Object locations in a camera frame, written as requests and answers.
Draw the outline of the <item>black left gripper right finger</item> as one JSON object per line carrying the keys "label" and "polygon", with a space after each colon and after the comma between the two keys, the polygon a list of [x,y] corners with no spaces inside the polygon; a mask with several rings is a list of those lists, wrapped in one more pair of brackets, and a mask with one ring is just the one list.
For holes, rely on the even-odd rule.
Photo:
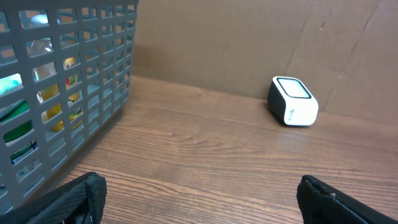
{"label": "black left gripper right finger", "polygon": [[297,187],[297,202],[304,224],[397,224],[397,220],[311,175],[302,177]]}

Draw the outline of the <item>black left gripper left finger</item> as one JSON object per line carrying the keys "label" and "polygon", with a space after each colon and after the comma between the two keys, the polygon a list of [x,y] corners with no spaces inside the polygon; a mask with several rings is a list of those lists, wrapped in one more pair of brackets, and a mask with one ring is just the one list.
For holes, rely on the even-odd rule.
{"label": "black left gripper left finger", "polygon": [[99,224],[103,218],[106,194],[106,179],[95,172],[87,172],[1,215],[1,223]]}

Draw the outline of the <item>yellow liquid bottle silver cap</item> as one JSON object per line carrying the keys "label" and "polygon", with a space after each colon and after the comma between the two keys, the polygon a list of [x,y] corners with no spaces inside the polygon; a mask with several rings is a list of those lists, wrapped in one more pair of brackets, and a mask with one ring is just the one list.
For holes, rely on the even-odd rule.
{"label": "yellow liquid bottle silver cap", "polygon": [[[66,58],[63,63],[63,69],[67,70],[69,68],[74,67],[76,64],[77,64],[77,62],[76,62],[75,57]],[[34,68],[32,70],[32,73],[33,73],[35,81],[40,81],[40,80],[44,80],[45,78],[56,75],[57,71],[55,68],[55,63],[50,62],[45,65],[41,65],[37,68]],[[79,84],[79,82],[80,82],[79,77],[80,77],[80,75],[77,73],[77,74],[74,74],[74,75],[66,78],[65,88],[70,89],[71,87],[74,87],[77,84]],[[37,93],[38,101],[39,101],[39,103],[44,103],[45,101],[57,96],[59,93],[60,93],[59,84],[55,83],[43,90],[38,91],[38,93]],[[79,91],[71,94],[68,97],[68,101],[67,101],[68,107],[71,107],[72,105],[74,105],[77,101],[80,100],[80,98],[81,98],[81,96],[80,96]],[[62,104],[57,103],[42,113],[42,121],[44,123],[46,123],[50,119],[56,117],[56,115],[60,114],[61,112],[62,112]],[[74,111],[72,111],[70,113],[69,121],[73,121],[74,119],[79,117],[79,115],[81,115],[82,113],[83,113],[83,107],[82,106],[77,107]],[[64,121],[60,120],[57,122],[57,124],[55,126],[53,126],[51,128],[51,130],[58,132],[58,131],[61,131],[63,128],[64,128]]]}

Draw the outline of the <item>teal white tissue packet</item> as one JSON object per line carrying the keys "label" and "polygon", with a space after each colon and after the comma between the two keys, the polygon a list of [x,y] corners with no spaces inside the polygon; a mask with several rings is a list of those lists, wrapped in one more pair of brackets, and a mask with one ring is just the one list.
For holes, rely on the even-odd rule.
{"label": "teal white tissue packet", "polygon": [[21,75],[15,73],[0,79],[0,95],[6,95],[23,87]]}

